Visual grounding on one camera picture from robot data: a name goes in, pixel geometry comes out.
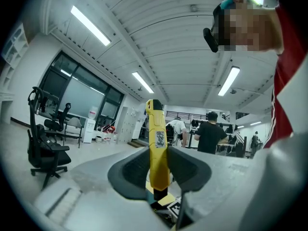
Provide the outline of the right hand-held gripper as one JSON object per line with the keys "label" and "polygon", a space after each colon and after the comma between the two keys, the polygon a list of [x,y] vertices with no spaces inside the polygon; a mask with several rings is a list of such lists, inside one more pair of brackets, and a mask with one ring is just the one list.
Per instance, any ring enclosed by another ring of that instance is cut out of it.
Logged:
{"label": "right hand-held gripper", "polygon": [[174,202],[170,203],[167,206],[167,209],[169,210],[172,216],[177,218],[180,214],[180,207],[181,207],[181,197],[177,198]]}

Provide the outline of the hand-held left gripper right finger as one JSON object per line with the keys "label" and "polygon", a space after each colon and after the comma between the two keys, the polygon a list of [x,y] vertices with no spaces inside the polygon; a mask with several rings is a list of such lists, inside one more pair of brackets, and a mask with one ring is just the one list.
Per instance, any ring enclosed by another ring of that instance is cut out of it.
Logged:
{"label": "hand-held left gripper right finger", "polygon": [[239,229],[252,160],[169,147],[168,166],[181,189],[176,230]]}

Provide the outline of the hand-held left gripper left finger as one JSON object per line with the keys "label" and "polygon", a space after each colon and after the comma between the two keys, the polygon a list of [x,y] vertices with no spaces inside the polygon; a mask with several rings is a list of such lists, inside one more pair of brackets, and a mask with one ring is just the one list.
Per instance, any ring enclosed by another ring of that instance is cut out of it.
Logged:
{"label": "hand-held left gripper left finger", "polygon": [[107,173],[122,159],[142,149],[125,151],[82,163],[46,187],[34,207],[49,230],[167,231],[168,227],[145,200],[117,193]]}

